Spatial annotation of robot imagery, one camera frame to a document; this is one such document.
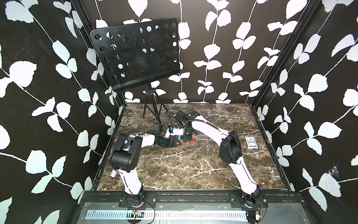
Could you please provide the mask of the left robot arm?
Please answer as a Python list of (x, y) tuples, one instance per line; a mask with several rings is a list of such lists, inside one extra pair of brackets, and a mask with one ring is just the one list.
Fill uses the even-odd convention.
[(109, 164), (120, 174), (125, 186), (125, 194), (134, 201), (142, 201), (144, 198), (144, 187), (136, 170), (142, 148), (153, 145), (177, 147), (181, 144), (180, 135), (161, 136), (151, 133), (120, 135), (110, 153)]

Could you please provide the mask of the black perforated music stand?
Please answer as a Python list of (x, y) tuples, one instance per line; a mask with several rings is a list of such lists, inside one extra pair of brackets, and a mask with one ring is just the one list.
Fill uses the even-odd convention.
[(151, 83), (180, 74), (179, 24), (174, 18), (94, 29), (92, 45), (115, 92), (148, 85), (157, 123), (164, 108), (156, 105), (156, 89)]

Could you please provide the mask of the pink glitter tube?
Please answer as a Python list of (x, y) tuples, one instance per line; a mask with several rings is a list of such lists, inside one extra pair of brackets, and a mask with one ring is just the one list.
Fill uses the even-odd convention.
[(110, 173), (110, 177), (112, 178), (115, 178), (116, 176), (118, 175), (118, 172), (113, 170), (111, 173)]

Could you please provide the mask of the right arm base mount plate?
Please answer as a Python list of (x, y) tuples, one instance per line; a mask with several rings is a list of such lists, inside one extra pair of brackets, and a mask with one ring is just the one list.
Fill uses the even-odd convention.
[(232, 208), (241, 208), (242, 210), (259, 210), (268, 207), (266, 196), (263, 193), (258, 198), (247, 196), (242, 192), (230, 193), (229, 202)]

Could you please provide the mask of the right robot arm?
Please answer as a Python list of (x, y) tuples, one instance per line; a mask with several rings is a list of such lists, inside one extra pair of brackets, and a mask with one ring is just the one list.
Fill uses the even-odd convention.
[(196, 111), (189, 113), (184, 113), (182, 110), (176, 113), (170, 112), (169, 123), (171, 125), (173, 125), (172, 118), (175, 118), (177, 122), (175, 128), (183, 130), (182, 140), (185, 137), (190, 137), (193, 130), (196, 130), (217, 143), (220, 147), (220, 159), (231, 167), (239, 181), (246, 206), (253, 208), (259, 203), (262, 188), (254, 181), (245, 164), (241, 143), (235, 131), (229, 132), (219, 128)]

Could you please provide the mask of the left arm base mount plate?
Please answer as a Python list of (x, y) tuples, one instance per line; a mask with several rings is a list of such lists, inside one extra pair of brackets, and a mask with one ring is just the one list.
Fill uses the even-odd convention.
[(156, 193), (140, 192), (138, 195), (131, 195), (126, 192), (121, 194), (121, 198), (118, 204), (119, 208), (128, 209), (144, 209), (149, 207), (155, 207), (157, 200)]

